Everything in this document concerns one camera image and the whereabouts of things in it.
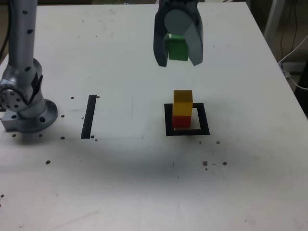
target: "stacked cubes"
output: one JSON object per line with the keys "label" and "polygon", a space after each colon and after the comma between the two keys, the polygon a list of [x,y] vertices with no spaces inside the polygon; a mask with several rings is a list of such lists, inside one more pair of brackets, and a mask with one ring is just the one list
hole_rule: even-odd
{"label": "stacked cubes", "polygon": [[172,127],[189,128],[193,112],[193,92],[191,90],[175,90],[173,92]]}

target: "black line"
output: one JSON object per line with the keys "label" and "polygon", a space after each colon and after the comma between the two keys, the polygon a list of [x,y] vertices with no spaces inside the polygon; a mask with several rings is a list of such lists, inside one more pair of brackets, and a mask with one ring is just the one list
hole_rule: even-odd
{"label": "black line", "polygon": [[96,103],[96,95],[89,95],[86,115],[83,121],[83,127],[81,132],[82,139],[90,139],[95,103]]}

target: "white table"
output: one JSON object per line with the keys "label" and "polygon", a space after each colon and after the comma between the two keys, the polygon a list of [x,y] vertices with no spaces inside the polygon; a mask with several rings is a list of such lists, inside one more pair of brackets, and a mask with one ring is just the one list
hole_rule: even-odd
{"label": "white table", "polygon": [[[38,8],[35,58],[59,117],[42,137],[0,126],[1,231],[308,229],[308,122],[246,4],[199,4],[203,63],[167,68],[157,7]],[[176,89],[205,104],[211,135],[165,136]],[[81,140],[89,94],[95,138]]]}

